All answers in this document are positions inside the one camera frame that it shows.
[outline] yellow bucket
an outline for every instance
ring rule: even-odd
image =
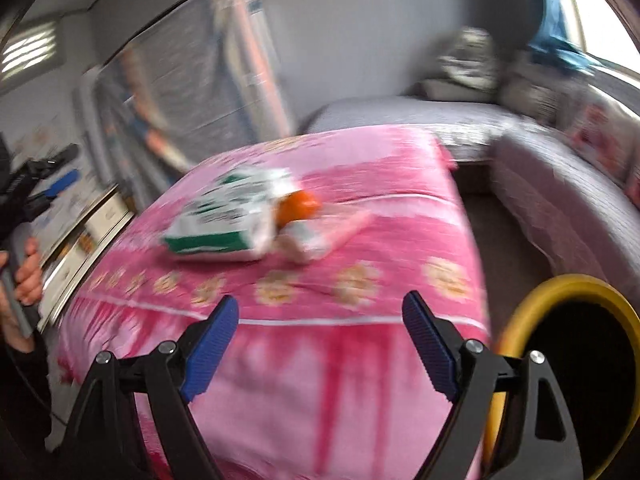
[[[640,416],[640,320],[614,288],[568,274],[543,283],[517,308],[495,352],[548,358],[574,422],[584,477],[612,462]],[[484,435],[489,463],[505,394],[494,394]]]

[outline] hand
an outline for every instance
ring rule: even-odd
[[[16,300],[23,305],[32,305],[42,297],[42,270],[40,269],[40,254],[38,254],[38,242],[35,238],[29,238],[24,245],[27,259],[18,272],[15,273],[15,281],[18,286],[14,290]],[[6,252],[0,253],[0,268],[4,267],[8,260]],[[20,332],[18,320],[9,307],[6,291],[0,284],[0,325],[4,340],[13,348],[21,352],[31,352],[34,348],[33,337],[25,338]]]

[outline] metal screw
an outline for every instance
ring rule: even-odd
[[[162,341],[158,345],[158,351],[161,354],[166,354],[166,355],[174,353],[176,348],[177,346],[174,341]]]
[[[545,362],[545,355],[538,350],[532,350],[529,354],[529,358],[537,365],[541,365]]]
[[[474,354],[482,353],[484,345],[476,339],[470,339],[465,343],[466,349]]]
[[[109,361],[111,361],[111,352],[107,350],[98,352],[98,355],[95,357],[95,362],[97,362],[99,365],[105,365]]]

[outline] window with blinds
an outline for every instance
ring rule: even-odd
[[[12,37],[2,51],[1,85],[13,87],[52,68],[51,62],[58,57],[57,40],[56,22],[41,23]]]

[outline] yellow bucket rim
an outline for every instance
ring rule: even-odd
[[[537,286],[518,306],[504,330],[495,351],[508,357],[522,357],[525,346],[540,321],[556,305],[567,300],[593,301],[618,320],[629,338],[636,360],[636,392],[631,417],[620,441],[604,464],[590,476],[595,480],[609,466],[640,417],[640,319],[629,302],[615,288],[592,276],[565,274]],[[505,394],[494,394],[484,433],[484,463],[488,464],[498,438]]]

